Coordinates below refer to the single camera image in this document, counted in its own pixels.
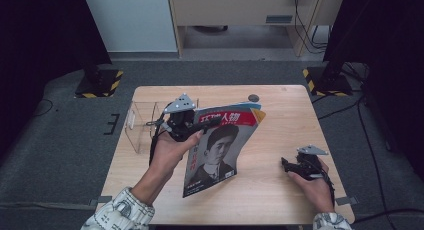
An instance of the patterned sleeve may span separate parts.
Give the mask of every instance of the patterned sleeve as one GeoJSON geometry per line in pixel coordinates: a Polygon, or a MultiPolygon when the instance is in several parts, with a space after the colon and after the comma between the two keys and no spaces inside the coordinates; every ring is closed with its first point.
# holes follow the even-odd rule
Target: patterned sleeve
{"type": "Polygon", "coordinates": [[[155,214],[155,209],[141,203],[130,190],[129,187],[123,189],[115,199],[91,216],[81,230],[148,230],[148,224],[155,214]]]}
{"type": "Polygon", "coordinates": [[[338,213],[318,213],[314,218],[314,230],[351,230],[348,221],[338,213]]]}

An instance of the magazine cover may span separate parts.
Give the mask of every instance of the magazine cover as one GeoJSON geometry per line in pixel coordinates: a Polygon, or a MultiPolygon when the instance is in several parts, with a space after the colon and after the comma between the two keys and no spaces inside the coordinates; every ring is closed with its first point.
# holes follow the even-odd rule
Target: magazine cover
{"type": "Polygon", "coordinates": [[[196,110],[194,123],[222,117],[219,126],[208,129],[189,150],[183,197],[203,191],[237,174],[237,157],[265,117],[259,103],[196,110]]]}

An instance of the hand-mounted device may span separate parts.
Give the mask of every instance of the hand-mounted device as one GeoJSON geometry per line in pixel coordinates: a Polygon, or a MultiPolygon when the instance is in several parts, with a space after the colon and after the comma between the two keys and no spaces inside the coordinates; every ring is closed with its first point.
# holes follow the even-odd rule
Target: hand-mounted device
{"type": "Polygon", "coordinates": [[[215,117],[210,120],[194,124],[193,119],[195,108],[196,105],[193,101],[186,93],[183,93],[179,98],[175,99],[174,102],[169,103],[165,107],[158,120],[147,123],[148,125],[156,126],[155,134],[152,137],[152,144],[150,145],[149,164],[153,160],[156,143],[160,134],[168,132],[175,141],[184,142],[193,133],[200,130],[203,130],[203,133],[206,133],[210,127],[218,126],[221,123],[222,117],[215,117]],[[167,121],[164,120],[166,114],[169,114],[167,121]]]}
{"type": "Polygon", "coordinates": [[[308,181],[323,178],[330,188],[331,199],[334,206],[335,197],[333,183],[331,182],[327,172],[322,169],[321,163],[317,157],[317,155],[328,155],[328,153],[313,145],[298,148],[297,151],[298,155],[296,156],[296,164],[289,163],[289,161],[285,158],[281,158],[281,164],[284,167],[284,171],[297,173],[308,181]]]}

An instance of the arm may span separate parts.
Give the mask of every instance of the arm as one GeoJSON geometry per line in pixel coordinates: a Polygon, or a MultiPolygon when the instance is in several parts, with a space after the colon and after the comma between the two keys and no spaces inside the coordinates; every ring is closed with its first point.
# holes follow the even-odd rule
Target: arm
{"type": "Polygon", "coordinates": [[[171,178],[184,153],[197,144],[199,131],[185,142],[175,142],[169,134],[159,136],[152,163],[133,188],[125,188],[112,201],[91,216],[81,230],[88,229],[148,229],[155,209],[153,202],[171,178]]]}
{"type": "MultiPolygon", "coordinates": [[[[323,170],[328,172],[328,166],[321,159],[319,161],[323,170]]],[[[313,229],[352,229],[347,220],[335,212],[331,200],[330,188],[323,179],[307,181],[294,172],[288,172],[288,175],[302,188],[306,198],[318,211],[318,214],[314,218],[313,229]]]]}

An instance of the clear acrylic holder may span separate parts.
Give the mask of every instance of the clear acrylic holder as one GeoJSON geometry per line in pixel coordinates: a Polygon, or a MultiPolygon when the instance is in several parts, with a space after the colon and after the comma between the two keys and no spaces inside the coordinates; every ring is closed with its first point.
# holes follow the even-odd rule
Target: clear acrylic holder
{"type": "MultiPolygon", "coordinates": [[[[198,107],[199,99],[193,101],[198,107]]],[[[125,120],[125,134],[138,154],[150,153],[152,137],[163,110],[170,102],[132,102],[125,120]]]]}

